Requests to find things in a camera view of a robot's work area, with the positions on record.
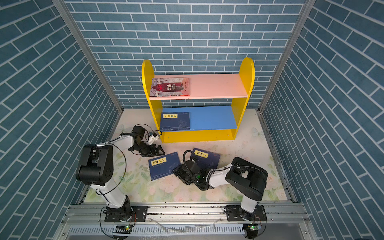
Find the navy book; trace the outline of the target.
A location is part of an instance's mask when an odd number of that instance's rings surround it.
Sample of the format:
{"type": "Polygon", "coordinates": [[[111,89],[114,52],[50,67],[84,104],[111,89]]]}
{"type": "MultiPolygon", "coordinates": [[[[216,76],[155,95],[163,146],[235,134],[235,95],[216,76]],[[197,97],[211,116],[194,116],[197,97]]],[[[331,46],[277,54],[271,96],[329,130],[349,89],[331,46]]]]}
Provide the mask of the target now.
{"type": "Polygon", "coordinates": [[[149,160],[151,181],[173,174],[173,170],[181,165],[177,152],[149,160]]]}
{"type": "Polygon", "coordinates": [[[191,157],[201,169],[217,169],[221,155],[194,148],[191,157]]]}
{"type": "Polygon", "coordinates": [[[190,130],[190,113],[162,113],[160,131],[175,132],[190,130]]]}

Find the pink red cover book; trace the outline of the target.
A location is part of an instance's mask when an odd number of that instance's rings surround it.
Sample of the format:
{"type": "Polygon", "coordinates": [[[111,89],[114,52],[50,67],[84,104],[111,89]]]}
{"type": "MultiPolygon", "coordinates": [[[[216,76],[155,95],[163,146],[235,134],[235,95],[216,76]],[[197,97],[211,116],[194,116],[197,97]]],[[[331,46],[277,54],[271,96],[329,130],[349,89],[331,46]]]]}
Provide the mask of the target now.
{"type": "Polygon", "coordinates": [[[182,97],[190,95],[189,78],[154,78],[150,97],[182,97]]]}

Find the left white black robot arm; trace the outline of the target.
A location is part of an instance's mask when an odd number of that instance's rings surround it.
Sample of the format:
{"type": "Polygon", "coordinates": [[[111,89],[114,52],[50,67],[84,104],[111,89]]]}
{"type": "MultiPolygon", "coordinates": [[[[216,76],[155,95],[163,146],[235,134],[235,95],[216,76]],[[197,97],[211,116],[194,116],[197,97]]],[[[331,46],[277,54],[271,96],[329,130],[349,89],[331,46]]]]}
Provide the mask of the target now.
{"type": "Polygon", "coordinates": [[[123,194],[113,179],[114,150],[124,154],[124,150],[137,151],[142,157],[164,156],[163,148],[156,144],[148,145],[139,134],[122,133],[118,138],[101,144],[88,144],[82,149],[76,179],[95,190],[107,204],[107,215],[118,222],[133,218],[134,210],[130,199],[123,194]]]}

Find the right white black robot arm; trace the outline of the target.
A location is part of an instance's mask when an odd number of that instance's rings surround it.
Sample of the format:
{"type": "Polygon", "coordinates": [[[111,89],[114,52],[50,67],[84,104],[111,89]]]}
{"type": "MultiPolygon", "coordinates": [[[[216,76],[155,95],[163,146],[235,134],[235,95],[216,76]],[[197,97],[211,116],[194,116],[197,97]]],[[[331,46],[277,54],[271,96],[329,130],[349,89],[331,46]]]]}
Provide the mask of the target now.
{"type": "Polygon", "coordinates": [[[173,174],[184,184],[194,184],[201,191],[231,185],[243,197],[239,205],[227,205],[224,212],[229,222],[267,220],[264,206],[259,202],[267,187],[268,172],[242,158],[235,157],[231,164],[220,169],[203,169],[190,159],[173,169],[173,174]]]}

